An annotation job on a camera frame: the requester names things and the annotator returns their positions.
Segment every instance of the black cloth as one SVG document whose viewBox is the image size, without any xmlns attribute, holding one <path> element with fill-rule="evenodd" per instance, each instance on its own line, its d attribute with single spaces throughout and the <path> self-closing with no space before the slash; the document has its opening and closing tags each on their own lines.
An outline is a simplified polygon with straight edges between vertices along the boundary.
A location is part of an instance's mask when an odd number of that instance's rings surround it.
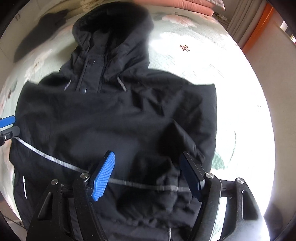
<svg viewBox="0 0 296 241">
<path fill-rule="evenodd" d="M 148 11 L 127 2 L 102 5 L 80 18 L 71 60 L 39 85 L 22 89 L 15 112 L 20 139 L 84 170 L 111 150 L 116 158 L 111 178 L 141 184 L 188 187 L 179 169 L 183 151 L 209 171 L 215 86 L 148 69 L 152 28 Z M 52 179 L 71 183 L 78 174 L 15 139 L 10 161 L 20 176 L 15 196 L 26 227 L 32 214 L 25 203 L 34 207 Z M 25 202 L 22 176 L 30 185 Z M 168 228 L 176 241 L 187 238 L 200 203 L 190 192 L 109 183 L 94 207 L 110 241 L 167 240 Z"/>
<path fill-rule="evenodd" d="M 15 51 L 13 62 L 16 63 L 26 54 L 48 40 L 58 29 L 66 23 L 69 11 L 48 13 L 40 18 L 36 27 L 22 40 Z"/>
</svg>

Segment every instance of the reflective piping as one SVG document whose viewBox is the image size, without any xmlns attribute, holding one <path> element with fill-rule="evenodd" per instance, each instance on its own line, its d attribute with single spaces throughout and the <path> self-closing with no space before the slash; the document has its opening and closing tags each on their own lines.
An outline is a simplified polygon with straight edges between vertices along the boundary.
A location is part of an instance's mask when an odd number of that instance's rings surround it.
<svg viewBox="0 0 296 241">
<path fill-rule="evenodd" d="M 168 228 L 168 241 L 170 241 L 170 228 Z"/>
<path fill-rule="evenodd" d="M 88 172 L 87 170 L 83 170 L 79 167 L 76 167 L 72 164 L 69 164 L 67 162 L 61 161 L 53 156 L 47 155 L 43 153 L 42 151 L 39 151 L 35 147 L 31 146 L 29 143 L 23 141 L 19 137 L 15 137 L 16 140 L 18 140 L 21 144 L 23 144 L 25 147 L 29 148 L 30 150 L 34 151 L 35 153 L 39 154 L 40 156 L 53 161 L 63 167 L 69 168 L 71 170 L 77 171 L 77 172 Z M 190 192 L 189 187 L 178 187 L 176 185 L 160 185 L 160 186 L 155 186 L 155 185 L 146 185 L 142 183 L 135 183 L 135 182 L 130 182 L 130 181 L 124 181 L 124 180 L 119 180 L 119 179 L 114 179 L 114 178 L 109 178 L 108 183 L 116 184 L 116 185 L 121 185 L 121 186 L 127 186 L 127 187 L 132 187 L 132 188 L 139 188 L 139 189 L 147 189 L 147 190 L 153 190 L 153 191 L 173 191 L 173 192 Z"/>
<path fill-rule="evenodd" d="M 50 161 L 55 162 L 55 163 L 57 163 L 57 164 L 59 164 L 59 165 L 61 165 L 63 167 L 69 168 L 69 169 L 74 170 L 74 171 L 77 171 L 77 172 L 88 172 L 88 171 L 83 170 L 83 169 L 81 169 L 79 167 L 76 167 L 76 166 L 74 166 L 72 164 L 69 164 L 67 162 L 61 161 L 61 160 L 59 160 L 59 159 L 57 159 L 57 158 L 55 158 L 53 156 L 47 155 L 47 154 L 43 153 L 42 151 L 39 151 L 38 149 L 36 149 L 35 147 L 31 146 L 29 143 L 23 141 L 22 139 L 20 139 L 18 137 L 15 137 L 15 139 L 18 140 L 20 143 L 22 143 L 25 147 L 27 147 L 30 150 L 32 150 L 33 152 L 39 154 L 40 156 L 42 156 L 42 157 L 44 157 L 44 158 L 46 158 L 46 159 L 48 159 Z"/>
<path fill-rule="evenodd" d="M 24 193 L 25 193 L 25 198 L 27 199 L 27 192 L 26 192 L 25 177 L 22 177 L 22 183 L 24 184 Z"/>
<path fill-rule="evenodd" d="M 190 189 L 188 187 L 178 187 L 176 185 L 154 186 L 154 185 L 146 185 L 146 184 L 134 183 L 130 181 L 118 180 L 114 178 L 109 178 L 109 183 L 132 187 L 132 188 L 148 189 L 153 191 L 190 192 Z"/>
</svg>

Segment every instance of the hood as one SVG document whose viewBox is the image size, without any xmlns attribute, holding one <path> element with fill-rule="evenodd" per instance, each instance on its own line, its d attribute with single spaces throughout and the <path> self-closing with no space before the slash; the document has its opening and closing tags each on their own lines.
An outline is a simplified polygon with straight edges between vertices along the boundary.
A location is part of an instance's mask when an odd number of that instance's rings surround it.
<svg viewBox="0 0 296 241">
<path fill-rule="evenodd" d="M 60 69 L 72 91 L 101 92 L 125 71 L 148 69 L 153 22 L 147 9 L 129 2 L 101 5 L 73 26 L 78 47 Z"/>
<path fill-rule="evenodd" d="M 129 2 L 112 2 L 81 17 L 73 26 L 73 35 L 89 54 L 119 57 L 138 45 L 146 47 L 143 44 L 152 28 L 147 9 Z"/>
</svg>

